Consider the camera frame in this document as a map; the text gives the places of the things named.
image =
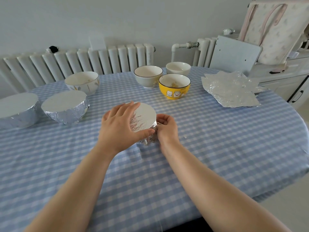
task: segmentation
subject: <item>bowl with leaf pattern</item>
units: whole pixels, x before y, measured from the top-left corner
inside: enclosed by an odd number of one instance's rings
[[[100,85],[100,79],[96,72],[78,72],[68,76],[64,80],[70,90],[80,90],[93,95]]]

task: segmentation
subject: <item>blue checkered tablecloth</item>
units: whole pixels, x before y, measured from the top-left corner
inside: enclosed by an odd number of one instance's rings
[[[271,91],[257,97],[259,107],[224,108],[200,79],[216,72],[192,67],[190,90],[175,101],[158,86],[141,87],[132,72],[102,75],[78,124],[42,116],[32,127],[0,130],[0,231],[22,231],[95,145],[102,115],[131,100],[175,117],[181,143],[257,201],[306,174],[309,133],[297,112]],[[44,101],[65,90],[60,81],[33,92]],[[161,231],[197,217],[159,143],[134,144],[111,162],[89,231]]]

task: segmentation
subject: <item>forearm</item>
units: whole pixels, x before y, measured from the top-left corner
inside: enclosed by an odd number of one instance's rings
[[[102,188],[111,155],[94,148],[45,205],[26,232],[85,231]]]
[[[185,191],[215,232],[290,231],[181,144],[163,145],[162,151]]]

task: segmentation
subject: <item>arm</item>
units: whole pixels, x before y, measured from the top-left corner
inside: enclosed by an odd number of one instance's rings
[[[171,116],[157,115],[162,153],[214,232],[290,232],[245,193],[207,168],[179,141]]]
[[[133,102],[118,105],[105,113],[96,146],[25,232],[86,230],[111,160],[119,152],[154,133],[153,129],[131,131],[130,118],[139,105]]]

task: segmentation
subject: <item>drawer handle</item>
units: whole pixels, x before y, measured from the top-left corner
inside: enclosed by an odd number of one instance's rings
[[[270,74],[278,74],[278,73],[282,73],[284,72],[285,70],[282,70],[281,72],[269,72]]]
[[[300,95],[297,97],[297,99],[296,99],[295,101],[292,101],[292,103],[296,102],[296,101],[303,95],[303,93],[304,93],[304,91],[301,90],[301,91],[300,91]]]

